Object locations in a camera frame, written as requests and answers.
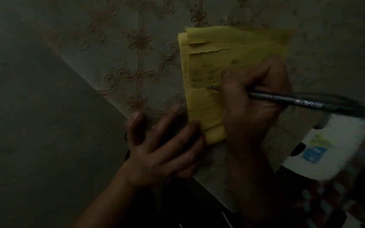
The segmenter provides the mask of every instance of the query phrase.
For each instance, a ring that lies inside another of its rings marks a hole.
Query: blue label
[[[304,151],[302,158],[308,162],[317,163],[327,150],[328,149],[324,147],[311,146]]]

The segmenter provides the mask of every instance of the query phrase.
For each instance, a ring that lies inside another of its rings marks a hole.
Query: right hand
[[[249,98],[246,87],[282,94],[291,92],[284,62],[280,57],[270,57],[239,73],[224,70],[221,78],[223,124],[229,145],[236,151],[259,149],[284,107],[275,102]]]

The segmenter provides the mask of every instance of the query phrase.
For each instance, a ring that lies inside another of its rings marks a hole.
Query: left hand
[[[150,130],[144,138],[143,114],[137,111],[125,124],[130,148],[130,157],[122,165],[126,179],[136,187],[151,186],[168,182],[172,177],[190,178],[199,164],[205,148],[205,137],[200,123],[190,122],[172,139],[160,145],[161,139],[171,123],[181,115],[180,107],[173,107]]]

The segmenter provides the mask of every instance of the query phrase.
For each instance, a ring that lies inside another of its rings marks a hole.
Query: flower pattern
[[[143,52],[145,55],[148,55],[148,50],[152,49],[150,44],[152,39],[146,35],[144,29],[138,31],[132,30],[132,32],[127,35],[127,39],[130,41],[130,50],[137,49],[138,52]]]
[[[208,13],[204,10],[204,6],[201,3],[199,6],[196,4],[194,5],[194,8],[190,10],[192,14],[191,22],[195,23],[195,27],[206,27],[209,26],[209,23],[206,20],[206,16]]]
[[[138,97],[130,97],[130,100],[127,102],[129,108],[129,111],[137,111],[137,110],[144,110],[147,108],[147,102],[148,100],[143,99],[141,96]]]

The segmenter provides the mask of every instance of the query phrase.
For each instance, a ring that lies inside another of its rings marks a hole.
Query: hand
[[[173,107],[161,117],[145,139],[141,112],[135,112],[126,122],[130,157],[121,171],[134,186],[151,186],[168,182],[174,176],[190,178],[193,175],[206,145],[205,137],[198,137],[199,122],[186,124],[175,137],[160,145],[166,130],[179,115],[181,108]]]
[[[286,66],[280,57],[270,57],[236,74],[224,70],[221,77],[225,108],[223,124],[228,143],[240,151],[257,149],[284,107],[249,98],[246,87],[282,94],[291,92]]]

